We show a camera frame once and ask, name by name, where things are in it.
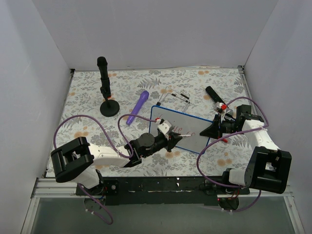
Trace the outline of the blue framed whiteboard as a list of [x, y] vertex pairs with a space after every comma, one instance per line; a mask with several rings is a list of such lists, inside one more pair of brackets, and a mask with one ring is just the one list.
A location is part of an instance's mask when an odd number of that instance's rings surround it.
[[211, 120], [156, 105], [151, 107], [150, 118], [162, 118], [167, 120], [172, 124], [174, 132], [181, 135], [191, 135], [190, 137], [182, 139], [176, 145], [178, 148], [198, 154], [209, 143], [210, 138], [201, 136], [200, 132], [212, 124]]

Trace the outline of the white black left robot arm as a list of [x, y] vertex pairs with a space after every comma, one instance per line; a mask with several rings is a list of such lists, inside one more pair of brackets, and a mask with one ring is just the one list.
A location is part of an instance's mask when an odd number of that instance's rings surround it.
[[179, 141], [181, 134], [171, 132], [167, 136], [144, 133], [115, 151], [110, 147], [88, 143], [85, 137], [78, 137], [51, 152], [56, 182], [73, 181], [82, 184], [93, 195], [103, 191], [104, 179], [95, 166], [109, 165], [130, 168], [142, 163], [161, 149], [170, 152]]

